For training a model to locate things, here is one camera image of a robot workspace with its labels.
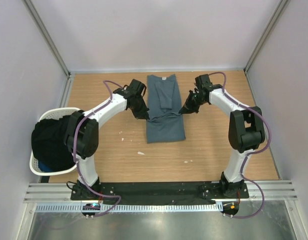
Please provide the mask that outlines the grey-blue t shirt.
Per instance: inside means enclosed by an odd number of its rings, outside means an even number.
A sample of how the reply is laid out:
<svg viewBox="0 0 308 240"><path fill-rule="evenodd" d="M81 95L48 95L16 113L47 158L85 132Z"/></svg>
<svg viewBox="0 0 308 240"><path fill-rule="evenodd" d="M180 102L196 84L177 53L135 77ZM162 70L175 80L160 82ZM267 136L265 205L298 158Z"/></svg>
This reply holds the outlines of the grey-blue t shirt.
<svg viewBox="0 0 308 240"><path fill-rule="evenodd" d="M186 139L181 95L176 75L147 76L149 120L146 122L147 143L169 143Z"/></svg>

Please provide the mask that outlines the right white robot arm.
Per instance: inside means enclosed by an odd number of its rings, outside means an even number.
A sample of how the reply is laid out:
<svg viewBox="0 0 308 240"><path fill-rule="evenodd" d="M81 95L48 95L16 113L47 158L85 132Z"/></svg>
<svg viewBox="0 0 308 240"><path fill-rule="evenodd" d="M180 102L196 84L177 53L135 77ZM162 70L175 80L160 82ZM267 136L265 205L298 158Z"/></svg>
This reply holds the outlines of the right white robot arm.
<svg viewBox="0 0 308 240"><path fill-rule="evenodd" d="M180 114L198 113L201 105L214 105L229 116L228 140L232 147L227 168L221 174L216 190L225 198L236 198L243 190L245 165L265 140L261 109L250 107L232 97L224 85L213 84L209 74L195 78Z"/></svg>

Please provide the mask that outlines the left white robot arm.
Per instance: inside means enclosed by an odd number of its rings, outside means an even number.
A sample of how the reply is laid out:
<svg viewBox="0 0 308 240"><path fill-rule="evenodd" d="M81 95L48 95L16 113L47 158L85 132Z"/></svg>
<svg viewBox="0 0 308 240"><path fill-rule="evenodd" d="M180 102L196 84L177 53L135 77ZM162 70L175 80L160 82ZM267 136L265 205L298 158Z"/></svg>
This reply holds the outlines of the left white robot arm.
<svg viewBox="0 0 308 240"><path fill-rule="evenodd" d="M73 112L69 117L64 144L73 156L78 171L78 182L82 194L89 200L100 194L100 180L96 173L94 155L99 146L99 129L115 115L131 110L138 120L148 120L149 109L143 99L147 87L133 79L128 85L103 81L109 97L96 107Z"/></svg>

